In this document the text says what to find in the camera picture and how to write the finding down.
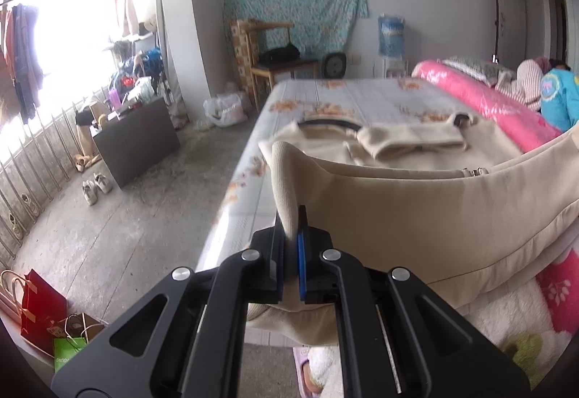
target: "beige fabric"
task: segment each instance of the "beige fabric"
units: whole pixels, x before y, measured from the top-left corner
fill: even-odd
[[[488,304],[516,292],[522,285],[532,280],[537,274],[545,269],[551,262],[554,262],[571,245],[579,239],[579,219],[575,219],[567,229],[557,237],[541,254],[535,258],[527,267],[514,274],[508,281],[503,282],[492,290],[481,293],[472,302],[457,308],[460,314],[474,313]]]
[[[459,129],[455,117],[435,123],[374,124],[358,132],[292,122],[271,140],[259,142],[259,149],[270,166],[273,144],[286,141],[307,155],[337,163],[420,170],[485,168],[521,155],[493,121],[469,116]]]
[[[476,177],[342,165],[276,142],[269,163],[289,239],[286,272],[296,272],[297,207],[305,204],[310,225],[365,266],[406,266],[453,307],[468,304],[523,270],[577,218],[578,141],[576,126]],[[248,319],[305,344],[336,340],[332,307],[300,303],[297,279],[286,282],[280,305],[252,306]]]
[[[82,154],[85,156],[95,156],[98,153],[98,149],[93,140],[93,136],[90,134],[90,127],[88,125],[77,125],[76,133],[78,134]]]

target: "concrete floor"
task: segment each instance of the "concrete floor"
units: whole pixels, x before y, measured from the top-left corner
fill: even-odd
[[[74,176],[54,198],[13,263],[34,268],[69,301],[114,321],[174,267],[195,268],[254,119],[228,129],[178,132],[181,149],[121,191],[98,193],[89,207],[80,190],[103,162]],[[246,345],[240,397],[297,397],[289,348]]]

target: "red gift bag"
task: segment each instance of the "red gift bag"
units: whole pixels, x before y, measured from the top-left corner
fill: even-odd
[[[20,335],[53,356],[54,336],[50,331],[67,317],[67,299],[34,270],[30,270],[24,277],[12,271],[4,271],[2,275],[5,273],[13,276],[11,293],[20,313]],[[16,299],[16,283],[24,291],[22,303]]]

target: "wall outlet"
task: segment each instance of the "wall outlet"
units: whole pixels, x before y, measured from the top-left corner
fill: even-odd
[[[350,65],[361,65],[362,64],[362,56],[360,53],[351,53],[350,54]]]

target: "window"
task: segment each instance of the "window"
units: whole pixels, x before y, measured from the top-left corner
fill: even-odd
[[[38,115],[46,126],[51,114],[59,115],[72,102],[105,88],[115,71],[109,43],[108,0],[14,0],[13,4],[36,6],[38,22],[34,31],[38,61],[44,83],[40,90]],[[33,132],[41,128],[38,116],[29,122]],[[0,158],[18,147],[18,135],[24,139],[20,119],[5,125],[0,133]]]

